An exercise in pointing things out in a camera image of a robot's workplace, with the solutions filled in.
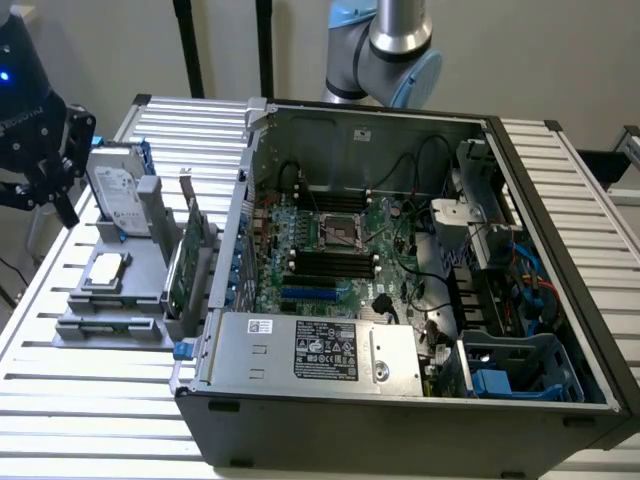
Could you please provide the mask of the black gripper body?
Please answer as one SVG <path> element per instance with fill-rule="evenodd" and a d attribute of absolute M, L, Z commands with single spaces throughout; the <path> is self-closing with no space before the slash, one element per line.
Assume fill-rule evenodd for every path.
<path fill-rule="evenodd" d="M 23 19 L 10 14 L 1 26 L 1 167 L 24 173 L 58 153 L 65 121 Z"/>

